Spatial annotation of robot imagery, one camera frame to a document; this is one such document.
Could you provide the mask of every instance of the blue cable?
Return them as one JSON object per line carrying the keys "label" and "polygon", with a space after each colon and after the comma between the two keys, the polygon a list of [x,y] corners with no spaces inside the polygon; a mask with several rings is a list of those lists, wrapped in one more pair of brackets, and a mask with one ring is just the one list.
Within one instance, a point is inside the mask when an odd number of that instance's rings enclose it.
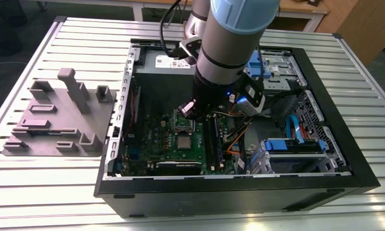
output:
{"label": "blue cable", "polygon": [[294,115],[289,115],[286,118],[286,137],[290,138],[290,121],[293,121],[293,123],[294,123],[295,138],[298,140],[298,143],[303,143],[299,123],[298,123],[297,117]]}

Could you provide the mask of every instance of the motherboard chip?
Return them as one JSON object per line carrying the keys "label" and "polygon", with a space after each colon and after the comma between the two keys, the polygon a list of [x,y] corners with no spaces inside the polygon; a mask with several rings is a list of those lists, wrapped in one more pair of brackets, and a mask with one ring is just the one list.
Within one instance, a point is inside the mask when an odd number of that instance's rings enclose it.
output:
{"label": "motherboard chip", "polygon": [[177,136],[177,149],[190,149],[191,138],[189,136]]}

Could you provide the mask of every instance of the black cable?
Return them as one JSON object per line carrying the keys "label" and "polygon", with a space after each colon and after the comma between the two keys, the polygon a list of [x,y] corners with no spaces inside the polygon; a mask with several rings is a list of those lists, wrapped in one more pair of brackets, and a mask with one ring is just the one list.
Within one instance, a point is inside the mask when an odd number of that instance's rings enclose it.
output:
{"label": "black cable", "polygon": [[162,28],[163,28],[165,19],[166,19],[167,15],[170,14],[170,12],[173,11],[173,9],[175,8],[175,6],[178,5],[179,2],[181,2],[181,0],[175,0],[174,1],[173,5],[166,10],[166,12],[165,12],[165,14],[163,14],[163,16],[161,18],[161,21],[159,21],[159,41],[161,41],[162,50],[163,50],[165,54],[167,55],[167,57],[173,57],[173,55],[170,54],[169,50],[166,49],[166,45],[165,45],[165,41],[163,41]]}
{"label": "black cable", "polygon": [[183,3],[183,7],[182,7],[182,10],[181,10],[181,19],[179,19],[179,23],[182,24],[183,23],[183,11],[185,11],[185,8],[186,8],[186,4],[187,4],[187,0],[185,0],[185,3]]}
{"label": "black cable", "polygon": [[297,88],[297,89],[290,90],[290,91],[279,92],[278,94],[275,94],[271,98],[269,98],[269,99],[265,101],[262,110],[266,110],[267,108],[270,108],[270,106],[273,105],[273,103],[275,103],[275,102],[277,102],[279,99],[282,99],[283,97],[290,96],[290,95],[298,95],[298,94],[301,94],[303,90],[305,90],[303,88]]}
{"label": "black cable", "polygon": [[243,117],[243,119],[239,122],[239,126],[237,126],[238,128],[234,131],[231,131],[231,133],[226,136],[226,139],[233,137],[235,134],[238,134],[246,128],[251,119],[253,119],[253,116],[245,116]]}
{"label": "black cable", "polygon": [[259,60],[259,72],[261,72],[261,75],[259,75],[259,78],[261,78],[261,81],[263,81],[263,61],[262,61],[262,55],[261,55],[261,50],[259,50],[259,45],[257,44],[257,52],[258,52],[258,60]]}

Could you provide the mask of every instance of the aluminum table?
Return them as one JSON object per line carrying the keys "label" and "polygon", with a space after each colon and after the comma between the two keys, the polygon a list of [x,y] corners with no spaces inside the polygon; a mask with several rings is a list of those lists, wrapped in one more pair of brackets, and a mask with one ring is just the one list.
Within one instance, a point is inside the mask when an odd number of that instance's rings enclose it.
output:
{"label": "aluminum table", "polygon": [[[165,29],[181,40],[182,25]],[[385,230],[385,93],[342,39],[267,30],[259,44],[303,48],[381,187],[307,212],[122,219],[93,197],[99,158],[6,157],[34,80],[63,88],[55,74],[75,69],[87,89],[118,90],[130,38],[158,39],[158,23],[57,17],[0,109],[0,228],[45,230]]]}

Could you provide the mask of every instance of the sticker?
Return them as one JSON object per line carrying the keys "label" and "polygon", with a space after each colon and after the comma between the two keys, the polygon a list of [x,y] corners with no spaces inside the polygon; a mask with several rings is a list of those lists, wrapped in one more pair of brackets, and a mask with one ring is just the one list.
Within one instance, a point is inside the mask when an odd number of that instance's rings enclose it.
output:
{"label": "sticker", "polygon": [[250,87],[249,90],[247,90],[247,94],[251,98],[254,98],[255,96],[255,90]]}
{"label": "sticker", "polygon": [[238,166],[241,167],[241,169],[243,169],[243,167],[245,167],[245,164],[243,164],[243,161],[241,160],[241,158],[238,159]]}
{"label": "sticker", "polygon": [[267,70],[269,70],[269,71],[279,71],[277,66],[269,66],[269,67],[267,67]]}
{"label": "sticker", "polygon": [[155,57],[155,68],[183,68],[189,69],[190,65],[186,63],[186,61],[182,60],[174,60],[173,58],[167,57],[166,55],[158,55]]}
{"label": "sticker", "polygon": [[230,95],[229,95],[229,102],[230,102],[230,103],[234,103],[234,102],[235,102],[235,95],[234,95],[234,94],[230,94]]}

